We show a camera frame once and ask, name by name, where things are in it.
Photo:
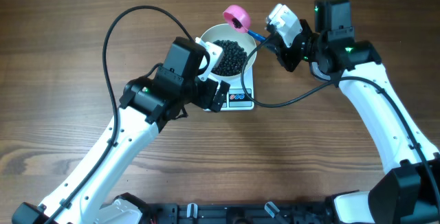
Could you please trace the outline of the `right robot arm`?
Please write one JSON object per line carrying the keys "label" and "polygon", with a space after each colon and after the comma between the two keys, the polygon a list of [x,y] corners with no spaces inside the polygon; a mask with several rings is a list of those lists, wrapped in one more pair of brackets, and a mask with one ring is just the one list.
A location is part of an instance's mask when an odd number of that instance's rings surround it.
{"label": "right robot arm", "polygon": [[349,0],[316,0],[309,27],[286,5],[266,19],[280,64],[306,60],[316,78],[349,99],[370,133],[384,177],[368,191],[331,197],[337,223],[431,223],[439,220],[439,149],[395,93],[374,46],[357,41]]}

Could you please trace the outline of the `pink scoop blue handle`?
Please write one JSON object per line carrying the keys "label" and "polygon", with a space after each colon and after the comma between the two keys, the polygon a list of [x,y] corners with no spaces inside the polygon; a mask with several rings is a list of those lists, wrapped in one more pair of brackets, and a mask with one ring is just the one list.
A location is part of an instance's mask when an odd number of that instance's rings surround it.
{"label": "pink scoop blue handle", "polygon": [[226,23],[235,31],[249,34],[258,42],[263,42],[266,38],[250,29],[251,18],[249,14],[239,5],[230,5],[223,11],[223,18]]}

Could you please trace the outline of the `black beans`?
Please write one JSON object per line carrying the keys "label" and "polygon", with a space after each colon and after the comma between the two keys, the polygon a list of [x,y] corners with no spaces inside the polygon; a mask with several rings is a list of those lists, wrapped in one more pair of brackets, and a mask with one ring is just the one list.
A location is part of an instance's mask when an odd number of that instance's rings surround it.
{"label": "black beans", "polygon": [[224,55],[212,72],[219,76],[240,74],[243,63],[248,56],[245,50],[236,41],[231,40],[217,40],[214,44],[223,49]]}

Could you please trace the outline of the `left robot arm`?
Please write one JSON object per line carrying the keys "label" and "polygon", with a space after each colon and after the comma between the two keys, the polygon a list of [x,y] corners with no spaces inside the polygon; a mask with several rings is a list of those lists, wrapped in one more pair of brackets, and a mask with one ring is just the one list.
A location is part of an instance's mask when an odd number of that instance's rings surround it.
{"label": "left robot arm", "polygon": [[183,116],[186,104],[221,110],[230,86],[208,76],[223,55],[214,43],[176,38],[153,78],[141,76],[127,83],[117,114],[70,176],[39,205],[23,202],[12,222],[140,221],[143,212],[132,203],[103,203],[137,154],[169,121]]}

